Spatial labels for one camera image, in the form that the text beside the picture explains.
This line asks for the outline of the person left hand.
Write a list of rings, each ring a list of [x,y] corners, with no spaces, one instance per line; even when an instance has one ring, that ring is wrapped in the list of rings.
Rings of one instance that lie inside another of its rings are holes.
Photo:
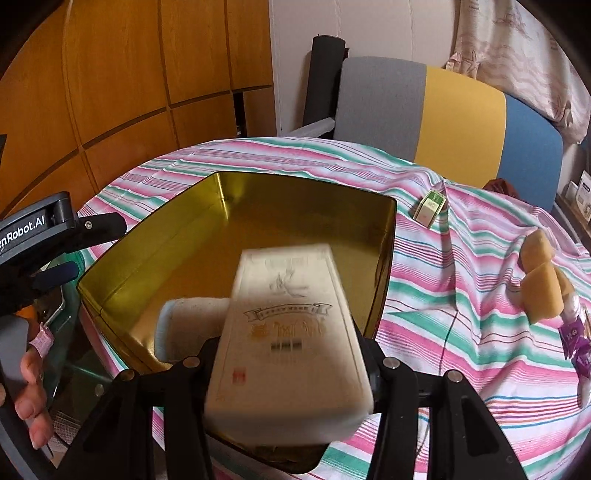
[[[46,408],[47,397],[41,379],[42,367],[39,353],[30,347],[20,363],[26,385],[14,401],[19,418],[30,421],[29,437],[35,450],[45,446],[53,436],[53,422]]]

